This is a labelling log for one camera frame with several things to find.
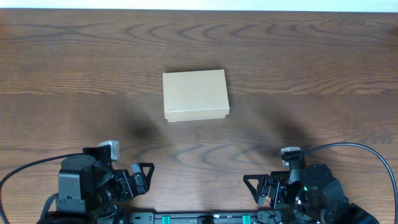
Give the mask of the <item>cardboard box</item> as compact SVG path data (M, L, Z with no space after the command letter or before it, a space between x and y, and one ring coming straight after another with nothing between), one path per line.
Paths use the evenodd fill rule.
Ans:
M223 119L229 114L223 69L163 73L162 78L168 122Z

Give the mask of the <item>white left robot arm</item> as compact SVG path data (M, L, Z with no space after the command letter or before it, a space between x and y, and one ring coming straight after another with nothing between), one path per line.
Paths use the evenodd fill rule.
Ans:
M131 223L131 215L119 208L150 189L153 163L114 169L119 159L115 142L85 147L83 153L68 156L58 173L58 193L51 196L39 223Z

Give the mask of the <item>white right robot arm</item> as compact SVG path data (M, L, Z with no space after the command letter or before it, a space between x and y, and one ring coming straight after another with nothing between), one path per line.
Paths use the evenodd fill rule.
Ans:
M350 203L342 185L324 164L306 165L301 150L281 150L288 171L245 175L243 182L258 205L270 198L283 223L377 223L367 211Z

